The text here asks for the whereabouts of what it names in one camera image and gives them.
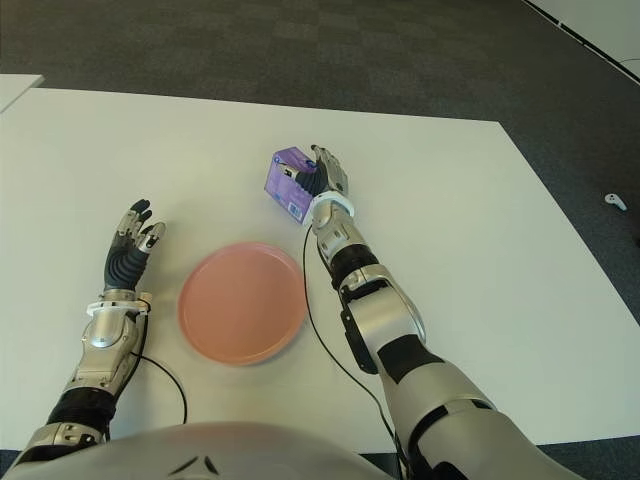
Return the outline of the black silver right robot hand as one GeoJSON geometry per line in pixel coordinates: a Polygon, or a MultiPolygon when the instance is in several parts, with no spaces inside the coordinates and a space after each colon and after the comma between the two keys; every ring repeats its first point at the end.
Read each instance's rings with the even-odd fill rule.
{"type": "Polygon", "coordinates": [[[282,173],[312,197],[328,191],[347,196],[348,177],[339,160],[327,148],[313,144],[311,149],[315,155],[311,172],[301,172],[286,164],[280,164],[282,173]]]}

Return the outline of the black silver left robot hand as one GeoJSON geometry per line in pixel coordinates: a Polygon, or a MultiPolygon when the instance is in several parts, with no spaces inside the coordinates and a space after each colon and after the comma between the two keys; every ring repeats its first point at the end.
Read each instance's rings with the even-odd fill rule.
{"type": "Polygon", "coordinates": [[[121,218],[104,264],[105,291],[136,289],[152,250],[166,231],[163,222],[143,227],[151,216],[151,202],[140,199],[121,218]]]}

